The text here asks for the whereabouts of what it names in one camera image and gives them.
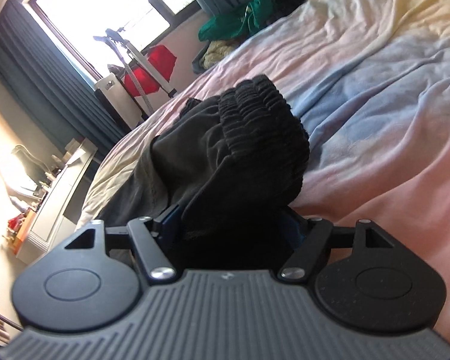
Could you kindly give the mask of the green garment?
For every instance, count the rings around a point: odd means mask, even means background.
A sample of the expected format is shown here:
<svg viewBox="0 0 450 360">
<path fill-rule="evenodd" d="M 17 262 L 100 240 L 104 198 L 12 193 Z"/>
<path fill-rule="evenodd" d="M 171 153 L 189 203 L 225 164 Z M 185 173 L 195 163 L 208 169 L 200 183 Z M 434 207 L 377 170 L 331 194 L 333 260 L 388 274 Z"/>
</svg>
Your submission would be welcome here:
<svg viewBox="0 0 450 360">
<path fill-rule="evenodd" d="M 199 41 L 250 37 L 261 31 L 275 11 L 274 0 L 251 0 L 227 13 L 213 16 L 198 31 Z"/>
</svg>

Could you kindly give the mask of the black ribbed pants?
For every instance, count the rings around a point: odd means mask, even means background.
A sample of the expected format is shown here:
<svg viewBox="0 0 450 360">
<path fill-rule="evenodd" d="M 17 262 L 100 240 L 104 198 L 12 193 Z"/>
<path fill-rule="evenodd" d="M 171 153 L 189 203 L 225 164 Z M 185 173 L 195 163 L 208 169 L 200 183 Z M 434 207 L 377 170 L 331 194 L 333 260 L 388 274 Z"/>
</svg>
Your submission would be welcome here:
<svg viewBox="0 0 450 360">
<path fill-rule="evenodd" d="M 302 189 L 308 135 L 267 76 L 190 100 L 98 217 L 122 226 L 178 206 L 161 233 L 179 269 L 275 270 L 292 248 L 280 213 Z"/>
</svg>

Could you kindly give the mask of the pale yellow clothes pile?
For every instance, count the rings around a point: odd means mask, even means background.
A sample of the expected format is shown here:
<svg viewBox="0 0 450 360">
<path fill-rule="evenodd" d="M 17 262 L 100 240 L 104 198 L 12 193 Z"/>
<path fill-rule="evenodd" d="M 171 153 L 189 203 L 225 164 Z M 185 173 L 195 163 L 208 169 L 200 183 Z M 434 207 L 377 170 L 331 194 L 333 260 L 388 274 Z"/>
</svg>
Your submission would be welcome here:
<svg viewBox="0 0 450 360">
<path fill-rule="evenodd" d="M 240 39 L 212 41 L 200 59 L 201 66 L 205 70 L 212 68 L 212 66 L 215 66 L 216 63 L 240 47 L 242 43 L 243 41 Z"/>
</svg>

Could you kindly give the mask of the teal curtain left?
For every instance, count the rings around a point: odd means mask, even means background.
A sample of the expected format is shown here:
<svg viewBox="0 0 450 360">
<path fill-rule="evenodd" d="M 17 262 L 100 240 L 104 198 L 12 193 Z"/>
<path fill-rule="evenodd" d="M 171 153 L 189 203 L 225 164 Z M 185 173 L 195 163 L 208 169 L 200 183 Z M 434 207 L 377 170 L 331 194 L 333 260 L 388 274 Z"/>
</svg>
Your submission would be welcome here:
<svg viewBox="0 0 450 360">
<path fill-rule="evenodd" d="M 0 13 L 0 79 L 59 150 L 87 138 L 101 161 L 126 135 L 89 80 L 17 0 L 8 0 Z"/>
</svg>

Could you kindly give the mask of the white drawer desk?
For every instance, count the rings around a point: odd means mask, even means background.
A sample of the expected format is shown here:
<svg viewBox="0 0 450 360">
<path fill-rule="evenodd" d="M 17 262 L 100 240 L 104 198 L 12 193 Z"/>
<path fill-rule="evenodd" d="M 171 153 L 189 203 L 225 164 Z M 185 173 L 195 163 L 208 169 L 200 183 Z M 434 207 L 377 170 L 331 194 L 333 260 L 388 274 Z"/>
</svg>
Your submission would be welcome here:
<svg viewBox="0 0 450 360">
<path fill-rule="evenodd" d="M 92 183 L 96 152 L 97 147 L 88 139 L 84 140 L 52 183 L 38 211 L 23 224 L 14 254 L 26 265 L 74 233 Z"/>
</svg>

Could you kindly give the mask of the pastel tie-dye bed sheet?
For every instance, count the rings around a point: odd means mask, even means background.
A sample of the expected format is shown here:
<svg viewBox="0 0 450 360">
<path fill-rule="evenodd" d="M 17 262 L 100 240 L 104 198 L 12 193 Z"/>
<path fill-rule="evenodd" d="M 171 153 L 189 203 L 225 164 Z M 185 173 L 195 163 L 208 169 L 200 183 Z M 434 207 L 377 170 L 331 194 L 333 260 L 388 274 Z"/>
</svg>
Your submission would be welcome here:
<svg viewBox="0 0 450 360">
<path fill-rule="evenodd" d="M 94 219 L 190 98 L 259 74 L 310 137 L 292 206 L 339 225 L 367 218 L 426 260 L 450 342 L 450 0 L 308 0 L 250 38 L 107 154 L 79 222 Z"/>
</svg>

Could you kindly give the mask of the silver tripod stand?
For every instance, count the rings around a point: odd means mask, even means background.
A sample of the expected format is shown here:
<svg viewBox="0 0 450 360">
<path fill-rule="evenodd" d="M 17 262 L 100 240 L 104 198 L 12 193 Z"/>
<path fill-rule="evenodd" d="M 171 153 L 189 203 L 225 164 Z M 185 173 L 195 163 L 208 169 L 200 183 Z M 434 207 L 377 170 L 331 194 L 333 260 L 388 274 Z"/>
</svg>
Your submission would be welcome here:
<svg viewBox="0 0 450 360">
<path fill-rule="evenodd" d="M 105 36 L 94 36 L 95 41 L 105 43 L 117 56 L 123 67 L 109 64 L 109 73 L 123 85 L 131 100 L 138 106 L 143 120 L 155 109 L 149 95 L 162 90 L 173 98 L 177 90 L 170 84 L 171 73 L 176 64 L 176 57 L 164 46 L 151 46 L 141 53 L 130 41 L 124 39 L 120 32 L 110 28 Z"/>
</svg>

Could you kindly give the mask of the red cloth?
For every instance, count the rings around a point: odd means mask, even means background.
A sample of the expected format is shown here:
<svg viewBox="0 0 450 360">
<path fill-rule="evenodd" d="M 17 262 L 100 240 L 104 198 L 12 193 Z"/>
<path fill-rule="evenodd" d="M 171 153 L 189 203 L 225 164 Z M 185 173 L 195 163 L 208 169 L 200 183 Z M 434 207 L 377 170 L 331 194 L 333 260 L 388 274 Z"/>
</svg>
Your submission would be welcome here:
<svg viewBox="0 0 450 360">
<path fill-rule="evenodd" d="M 171 85 L 170 77 L 176 65 L 176 56 L 163 45 L 152 46 L 145 54 L 130 41 L 126 41 L 125 47 L 137 62 L 137 66 L 126 72 L 123 78 L 126 91 L 138 97 L 140 89 L 145 95 L 162 89 L 169 98 L 173 98 L 177 90 Z"/>
</svg>

